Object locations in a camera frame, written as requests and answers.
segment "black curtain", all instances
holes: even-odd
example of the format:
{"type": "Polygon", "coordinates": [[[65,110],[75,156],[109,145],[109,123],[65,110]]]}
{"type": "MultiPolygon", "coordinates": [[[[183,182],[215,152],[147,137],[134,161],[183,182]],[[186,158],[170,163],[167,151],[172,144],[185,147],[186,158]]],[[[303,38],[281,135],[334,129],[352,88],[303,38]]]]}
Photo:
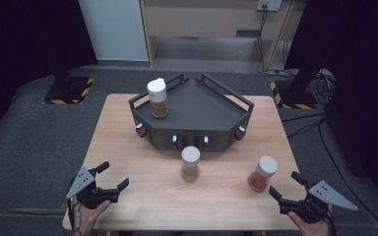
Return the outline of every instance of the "black curtain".
{"type": "Polygon", "coordinates": [[[359,162],[353,171],[360,164],[364,173],[358,174],[378,187],[378,2],[307,1],[286,67],[309,66],[315,50],[325,52],[315,65],[336,79],[327,106],[330,120],[336,120],[331,125],[346,143],[348,158],[359,162]],[[321,33],[325,37],[316,40],[321,33]]]}
{"type": "Polygon", "coordinates": [[[0,0],[0,119],[19,86],[53,74],[39,50],[36,26],[66,70],[96,63],[77,0],[0,0]]]}

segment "gray floor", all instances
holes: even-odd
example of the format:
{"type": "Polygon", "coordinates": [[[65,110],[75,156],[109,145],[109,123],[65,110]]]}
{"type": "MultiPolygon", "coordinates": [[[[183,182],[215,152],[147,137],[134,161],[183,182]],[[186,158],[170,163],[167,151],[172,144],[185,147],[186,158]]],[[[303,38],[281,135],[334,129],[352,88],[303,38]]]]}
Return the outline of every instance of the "gray floor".
{"type": "MultiPolygon", "coordinates": [[[[283,68],[282,49],[281,46],[272,69],[283,68]]],[[[60,212],[63,209],[58,207],[66,191],[63,181],[67,181],[82,163],[107,94],[144,90],[145,79],[142,77],[148,73],[153,77],[169,77],[176,72],[188,72],[190,75],[209,72],[241,94],[272,95],[269,82],[290,79],[257,74],[258,58],[253,40],[164,38],[160,41],[152,68],[147,63],[105,61],[72,70],[72,75],[98,79],[82,105],[42,105],[42,95],[51,86],[52,78],[43,78],[21,87],[18,98],[0,123],[0,209],[6,210],[0,212],[0,235],[70,234],[61,227],[63,215],[60,212]],[[62,166],[63,170],[54,170],[52,166],[62,166]],[[10,208],[26,207],[52,209],[53,213],[34,215],[8,211],[10,208]]],[[[279,109],[279,113],[282,120],[286,120],[316,114],[323,108],[319,105],[317,110],[279,109]]],[[[319,119],[288,121],[283,122],[283,126],[289,135],[319,119]]],[[[318,128],[289,139],[299,171],[308,177],[323,178],[359,206],[359,212],[335,207],[334,220],[341,235],[378,235],[376,187],[370,179],[352,175],[329,124],[323,123],[321,130],[332,156],[326,153],[318,128]]],[[[134,235],[170,234],[172,232],[140,231],[134,235]]],[[[298,231],[266,231],[265,234],[299,235],[298,231]]],[[[242,235],[242,232],[186,232],[186,235],[242,235]]]]}

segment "wooden table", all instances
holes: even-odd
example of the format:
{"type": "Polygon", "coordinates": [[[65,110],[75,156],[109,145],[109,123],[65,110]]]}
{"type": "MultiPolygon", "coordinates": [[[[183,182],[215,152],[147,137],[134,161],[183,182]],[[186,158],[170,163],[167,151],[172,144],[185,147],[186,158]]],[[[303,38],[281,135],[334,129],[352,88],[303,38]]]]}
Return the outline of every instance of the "wooden table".
{"type": "MultiPolygon", "coordinates": [[[[135,132],[128,105],[133,94],[107,97],[84,165],[104,161],[110,167],[96,175],[102,189],[130,185],[103,213],[95,226],[104,230],[289,230],[297,229],[269,195],[253,191],[247,177],[263,155],[275,157],[280,170],[271,184],[286,199],[305,197],[290,178],[297,171],[273,99],[245,96],[255,103],[247,133],[225,152],[202,152],[200,177],[187,183],[180,177],[181,151],[157,150],[135,132]]],[[[63,226],[70,229],[67,216],[63,226]]]]}

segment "spice jar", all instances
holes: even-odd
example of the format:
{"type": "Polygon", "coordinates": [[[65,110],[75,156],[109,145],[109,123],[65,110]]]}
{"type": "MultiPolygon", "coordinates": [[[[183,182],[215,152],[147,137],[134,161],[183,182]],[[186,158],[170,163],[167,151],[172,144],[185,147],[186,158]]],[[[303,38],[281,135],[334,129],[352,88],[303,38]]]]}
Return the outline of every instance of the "spice jar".
{"type": "Polygon", "coordinates": [[[278,169],[279,164],[273,157],[263,156],[256,169],[248,176],[248,184],[255,191],[263,192],[278,169]]]}
{"type": "Polygon", "coordinates": [[[147,84],[149,91],[150,103],[153,108],[153,115],[156,118],[162,118],[167,115],[167,91],[164,79],[158,78],[147,84]]]}
{"type": "Polygon", "coordinates": [[[182,168],[180,175],[184,181],[191,183],[198,179],[200,157],[201,152],[196,147],[188,146],[182,151],[182,168]]]}

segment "wall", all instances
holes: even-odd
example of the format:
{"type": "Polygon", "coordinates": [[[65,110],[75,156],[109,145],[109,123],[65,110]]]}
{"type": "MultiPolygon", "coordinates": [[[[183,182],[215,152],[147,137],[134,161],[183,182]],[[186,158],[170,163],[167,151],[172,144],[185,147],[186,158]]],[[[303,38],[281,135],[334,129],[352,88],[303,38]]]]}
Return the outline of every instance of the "wall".
{"type": "Polygon", "coordinates": [[[148,61],[140,1],[80,0],[97,60],[148,61]]]}

